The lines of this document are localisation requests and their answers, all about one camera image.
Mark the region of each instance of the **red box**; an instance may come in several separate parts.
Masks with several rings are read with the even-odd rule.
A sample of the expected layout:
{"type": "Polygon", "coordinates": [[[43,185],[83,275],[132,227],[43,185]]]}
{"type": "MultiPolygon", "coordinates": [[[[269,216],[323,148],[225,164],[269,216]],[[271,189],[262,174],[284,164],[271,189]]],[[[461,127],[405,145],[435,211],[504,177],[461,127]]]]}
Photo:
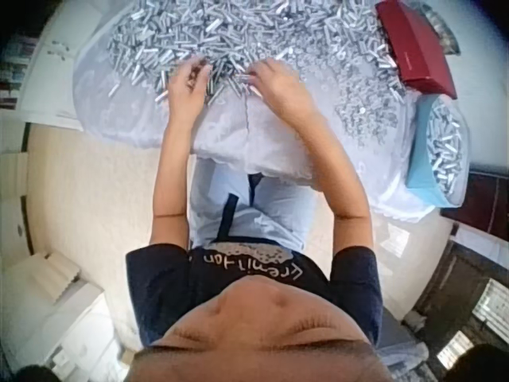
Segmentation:
{"type": "Polygon", "coordinates": [[[403,82],[422,93],[446,94],[456,99],[456,87],[438,35],[417,11],[399,0],[377,4],[403,82]]]}

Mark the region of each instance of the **hand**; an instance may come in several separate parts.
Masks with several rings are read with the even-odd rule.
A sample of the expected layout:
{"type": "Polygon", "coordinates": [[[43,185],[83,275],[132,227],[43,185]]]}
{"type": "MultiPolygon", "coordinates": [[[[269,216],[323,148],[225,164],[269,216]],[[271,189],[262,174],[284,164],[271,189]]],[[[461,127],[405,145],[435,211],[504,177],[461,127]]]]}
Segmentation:
{"type": "Polygon", "coordinates": [[[320,115],[298,74],[281,61],[258,61],[248,72],[250,83],[262,93],[267,106],[294,129],[308,127],[310,119],[320,115]]]}
{"type": "Polygon", "coordinates": [[[184,129],[192,129],[204,107],[212,66],[203,66],[202,60],[202,57],[193,57],[184,62],[168,83],[169,121],[184,129]],[[199,73],[193,83],[190,77],[197,70],[199,73]]]}

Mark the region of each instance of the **finger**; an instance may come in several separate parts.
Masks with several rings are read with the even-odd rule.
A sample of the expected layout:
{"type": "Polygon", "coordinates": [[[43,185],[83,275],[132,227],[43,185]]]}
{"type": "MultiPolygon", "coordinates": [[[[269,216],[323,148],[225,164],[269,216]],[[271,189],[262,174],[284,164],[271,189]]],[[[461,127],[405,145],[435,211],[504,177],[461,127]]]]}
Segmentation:
{"type": "Polygon", "coordinates": [[[194,87],[193,93],[197,93],[200,95],[205,95],[207,91],[208,79],[210,78],[210,71],[212,70],[212,65],[205,65],[198,74],[196,78],[196,85],[194,87]]]}
{"type": "Polygon", "coordinates": [[[266,81],[272,77],[273,71],[269,67],[269,65],[264,61],[257,61],[251,64],[251,66],[247,69],[249,74],[256,75],[260,80],[266,81]]]}
{"type": "Polygon", "coordinates": [[[282,66],[281,66],[282,62],[278,61],[278,60],[275,60],[272,57],[267,58],[265,60],[265,62],[267,63],[267,65],[269,65],[269,68],[271,68],[274,71],[281,70],[281,68],[282,68],[282,66]]]}
{"type": "Polygon", "coordinates": [[[248,84],[257,88],[258,91],[262,93],[263,96],[265,92],[265,87],[263,86],[263,82],[257,76],[250,76],[248,84]]]}
{"type": "Polygon", "coordinates": [[[281,73],[287,73],[291,76],[297,76],[297,72],[294,71],[289,65],[287,65],[284,61],[281,60],[275,60],[274,58],[270,57],[267,58],[267,64],[275,71],[275,72],[281,72],[281,73]]]}
{"type": "Polygon", "coordinates": [[[180,84],[186,84],[192,69],[203,60],[203,57],[194,56],[187,61],[184,61],[177,69],[174,80],[180,84]]]}

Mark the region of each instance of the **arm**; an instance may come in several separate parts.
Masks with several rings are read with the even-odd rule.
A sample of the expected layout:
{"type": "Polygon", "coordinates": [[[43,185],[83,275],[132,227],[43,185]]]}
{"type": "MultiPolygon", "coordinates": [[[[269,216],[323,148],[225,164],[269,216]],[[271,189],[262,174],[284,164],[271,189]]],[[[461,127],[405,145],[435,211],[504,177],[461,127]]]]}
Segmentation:
{"type": "Polygon", "coordinates": [[[329,129],[297,73],[268,59],[250,68],[251,83],[267,106],[301,137],[319,186],[334,213],[334,253],[352,246],[373,248],[366,193],[344,148],[329,129]]]}
{"type": "Polygon", "coordinates": [[[204,106],[211,67],[198,74],[194,89],[188,79],[200,58],[179,67],[170,80],[169,122],[163,138],[156,185],[153,191],[153,222],[150,244],[175,244],[187,248],[187,168],[191,150],[192,127],[204,106]]]}

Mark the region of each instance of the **navy t-shirt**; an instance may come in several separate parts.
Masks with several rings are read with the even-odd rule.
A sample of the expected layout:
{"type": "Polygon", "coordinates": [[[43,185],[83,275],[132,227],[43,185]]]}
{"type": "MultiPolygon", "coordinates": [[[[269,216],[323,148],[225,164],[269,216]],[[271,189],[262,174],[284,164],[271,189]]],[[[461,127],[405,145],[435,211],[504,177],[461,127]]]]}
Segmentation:
{"type": "Polygon", "coordinates": [[[131,301],[144,346],[164,336],[182,316],[246,275],[264,275],[317,294],[348,313],[376,344],[382,295],[375,254],[364,247],[334,256],[330,281],[308,257],[278,245],[215,243],[186,251],[172,244],[126,257],[131,301]]]}

